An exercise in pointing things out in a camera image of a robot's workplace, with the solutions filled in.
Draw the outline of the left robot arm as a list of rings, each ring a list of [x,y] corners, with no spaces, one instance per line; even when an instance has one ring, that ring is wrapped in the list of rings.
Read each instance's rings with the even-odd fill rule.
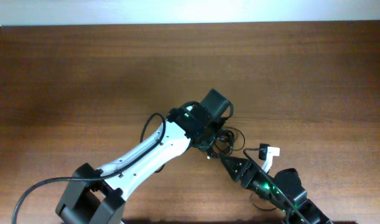
[[[56,209],[64,223],[121,223],[126,201],[143,181],[188,148],[202,152],[215,143],[232,112],[230,100],[212,89],[201,102],[172,108],[147,139],[97,169],[80,166]]]

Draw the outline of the black cable white plug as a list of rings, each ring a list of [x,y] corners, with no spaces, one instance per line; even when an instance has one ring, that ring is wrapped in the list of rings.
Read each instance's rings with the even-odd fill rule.
[[[237,140],[242,139],[242,145],[235,147]],[[233,152],[241,151],[246,145],[246,138],[238,128],[224,126],[213,141],[211,147],[206,151],[207,159],[220,159],[230,156]]]

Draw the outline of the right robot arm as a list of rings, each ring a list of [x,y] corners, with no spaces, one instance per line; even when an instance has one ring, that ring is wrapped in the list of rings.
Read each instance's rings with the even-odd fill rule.
[[[333,223],[307,198],[307,191],[296,169],[284,169],[271,177],[250,156],[224,156],[221,163],[234,182],[239,182],[242,188],[252,191],[284,212],[282,223]]]

